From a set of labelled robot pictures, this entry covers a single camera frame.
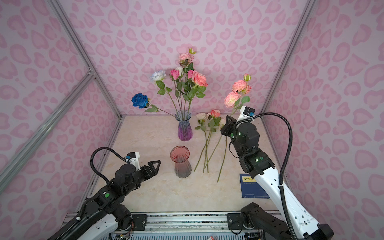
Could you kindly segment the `dark blue flower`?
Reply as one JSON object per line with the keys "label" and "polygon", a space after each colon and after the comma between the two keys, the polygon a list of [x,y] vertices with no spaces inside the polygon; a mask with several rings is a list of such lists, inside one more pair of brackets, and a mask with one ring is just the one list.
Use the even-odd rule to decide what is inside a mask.
{"label": "dark blue flower", "polygon": [[158,108],[156,105],[152,104],[148,96],[142,93],[135,94],[132,97],[132,103],[133,103],[133,107],[142,109],[147,113],[163,112],[163,113],[166,113],[167,115],[174,117],[174,115],[172,115],[171,113],[165,110],[162,110]]}

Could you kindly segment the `hot pink rose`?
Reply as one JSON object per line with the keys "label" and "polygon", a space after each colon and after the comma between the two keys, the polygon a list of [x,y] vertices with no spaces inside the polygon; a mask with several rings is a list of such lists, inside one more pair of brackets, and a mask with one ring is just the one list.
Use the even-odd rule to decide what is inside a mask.
{"label": "hot pink rose", "polygon": [[188,80],[193,80],[194,79],[194,70],[189,70],[187,72],[187,75],[188,75]]}

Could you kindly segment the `small pink rose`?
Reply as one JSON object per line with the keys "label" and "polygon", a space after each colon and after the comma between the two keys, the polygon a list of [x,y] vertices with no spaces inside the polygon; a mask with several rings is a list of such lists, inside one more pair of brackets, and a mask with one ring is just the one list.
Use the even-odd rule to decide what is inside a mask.
{"label": "small pink rose", "polygon": [[250,101],[249,93],[252,89],[249,82],[252,76],[244,74],[243,79],[236,81],[232,85],[231,92],[226,96],[224,104],[227,108],[231,109],[230,116],[233,116],[237,110]]}

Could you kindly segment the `pale peach rose spray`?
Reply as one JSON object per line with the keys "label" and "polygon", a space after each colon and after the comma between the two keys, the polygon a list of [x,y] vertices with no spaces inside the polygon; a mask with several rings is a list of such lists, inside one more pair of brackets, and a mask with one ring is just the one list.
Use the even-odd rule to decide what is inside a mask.
{"label": "pale peach rose spray", "polygon": [[[222,118],[221,121],[220,121],[220,127],[223,128],[225,124],[226,124],[226,119]],[[224,137],[224,139],[225,139],[224,140],[224,153],[223,153],[223,159],[222,159],[222,162],[221,162],[221,167],[220,167],[219,175],[218,175],[218,178],[217,178],[217,183],[220,181],[220,177],[221,177],[221,174],[222,174],[222,170],[223,170],[225,159],[226,159],[226,155],[227,155],[228,138]]]}

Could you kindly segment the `red grey glass vase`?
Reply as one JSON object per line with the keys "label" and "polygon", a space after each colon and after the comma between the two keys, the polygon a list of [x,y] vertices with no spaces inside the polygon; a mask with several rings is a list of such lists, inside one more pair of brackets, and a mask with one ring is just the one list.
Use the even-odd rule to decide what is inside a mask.
{"label": "red grey glass vase", "polygon": [[192,172],[189,162],[190,151],[185,146],[176,146],[170,153],[170,158],[175,164],[175,174],[178,178],[185,179]]}

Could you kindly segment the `purple blue glass vase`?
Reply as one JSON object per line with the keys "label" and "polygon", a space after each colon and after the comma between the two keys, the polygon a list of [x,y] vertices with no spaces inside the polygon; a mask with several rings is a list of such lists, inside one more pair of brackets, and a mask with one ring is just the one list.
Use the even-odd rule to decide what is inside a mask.
{"label": "purple blue glass vase", "polygon": [[192,139],[193,131],[190,125],[192,114],[186,110],[180,110],[175,114],[178,121],[178,137],[181,141],[187,142]]}

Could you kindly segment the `magenta pink rose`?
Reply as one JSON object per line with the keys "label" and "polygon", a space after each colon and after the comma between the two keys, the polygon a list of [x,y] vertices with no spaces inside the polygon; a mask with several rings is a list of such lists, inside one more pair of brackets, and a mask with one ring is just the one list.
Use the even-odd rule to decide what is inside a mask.
{"label": "magenta pink rose", "polygon": [[177,102],[178,102],[178,105],[179,105],[179,109],[180,111],[182,110],[182,106],[181,106],[181,103],[180,103],[180,93],[178,92],[177,90],[177,80],[179,78],[179,71],[177,69],[173,69],[171,70],[171,75],[172,77],[172,81],[174,82],[174,86],[175,86],[175,96],[177,98]]}

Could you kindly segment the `pink white rose with bud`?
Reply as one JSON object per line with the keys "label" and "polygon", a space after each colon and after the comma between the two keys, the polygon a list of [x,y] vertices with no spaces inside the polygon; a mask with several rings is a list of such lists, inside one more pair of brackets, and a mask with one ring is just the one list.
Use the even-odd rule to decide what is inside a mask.
{"label": "pink white rose with bud", "polygon": [[[192,48],[189,48],[187,53],[179,54],[179,64],[180,64],[180,67],[183,68],[183,75],[182,75],[181,79],[179,79],[178,90],[182,94],[182,97],[183,97],[182,84],[184,83],[184,81],[186,79],[186,72],[188,70],[195,70],[195,68],[194,68],[194,54],[195,53],[196,52]],[[187,102],[185,101],[184,110],[187,110],[187,107],[188,107],[188,105],[186,105],[186,103]]]}

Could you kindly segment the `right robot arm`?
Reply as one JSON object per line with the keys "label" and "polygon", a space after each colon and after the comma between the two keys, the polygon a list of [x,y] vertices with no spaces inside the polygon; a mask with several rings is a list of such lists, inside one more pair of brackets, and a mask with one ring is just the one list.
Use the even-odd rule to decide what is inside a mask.
{"label": "right robot arm", "polygon": [[284,185],[284,170],[277,170],[271,158],[259,146],[260,134],[253,118],[236,120],[227,116],[221,134],[231,139],[242,170],[255,179],[273,201],[283,220],[264,211],[256,203],[241,209],[242,226],[260,229],[276,240],[330,240],[334,231],[321,224]]}

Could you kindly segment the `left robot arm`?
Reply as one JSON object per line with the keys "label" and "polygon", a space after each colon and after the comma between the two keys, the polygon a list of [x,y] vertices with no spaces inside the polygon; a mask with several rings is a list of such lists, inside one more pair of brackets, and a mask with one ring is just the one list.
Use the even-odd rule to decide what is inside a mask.
{"label": "left robot arm", "polygon": [[131,231],[135,222],[131,212],[123,205],[125,197],[139,189],[141,183],[147,181],[159,172],[161,161],[148,162],[139,170],[130,163],[120,167],[115,177],[98,192],[86,200],[77,215],[53,234],[50,240],[78,240],[92,226],[104,217],[111,215],[108,223],[116,225],[119,230]]}

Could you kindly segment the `pale blue white rose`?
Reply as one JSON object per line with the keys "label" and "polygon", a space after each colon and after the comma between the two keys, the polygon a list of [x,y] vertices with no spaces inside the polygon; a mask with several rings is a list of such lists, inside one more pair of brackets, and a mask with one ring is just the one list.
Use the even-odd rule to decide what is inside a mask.
{"label": "pale blue white rose", "polygon": [[[171,100],[171,103],[173,104],[173,106],[176,110],[176,112],[178,112],[175,101],[174,101],[173,97],[171,96],[172,90],[169,87],[167,87],[166,84],[164,83],[165,78],[166,78],[166,72],[164,70],[160,70],[160,71],[154,72],[151,75],[150,80],[152,82],[154,82],[155,85],[159,88],[159,91],[157,94],[161,95],[161,96],[168,95],[170,100]],[[164,109],[157,107],[150,100],[148,100],[148,105],[149,105],[149,107],[151,107],[151,109],[154,109],[155,112],[163,112],[163,113],[166,113],[167,115],[176,117],[176,114],[171,114],[170,112],[165,111]]]}

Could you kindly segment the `large salmon pink rose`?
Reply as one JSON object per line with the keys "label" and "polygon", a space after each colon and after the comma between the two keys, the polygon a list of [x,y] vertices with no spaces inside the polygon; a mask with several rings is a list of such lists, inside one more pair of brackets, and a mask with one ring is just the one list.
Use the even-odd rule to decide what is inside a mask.
{"label": "large salmon pink rose", "polygon": [[183,98],[187,102],[186,105],[188,105],[187,111],[190,111],[193,100],[195,98],[203,99],[206,96],[205,91],[209,85],[205,75],[194,70],[194,79],[191,81],[188,80],[187,72],[186,79],[182,84],[182,90]]}

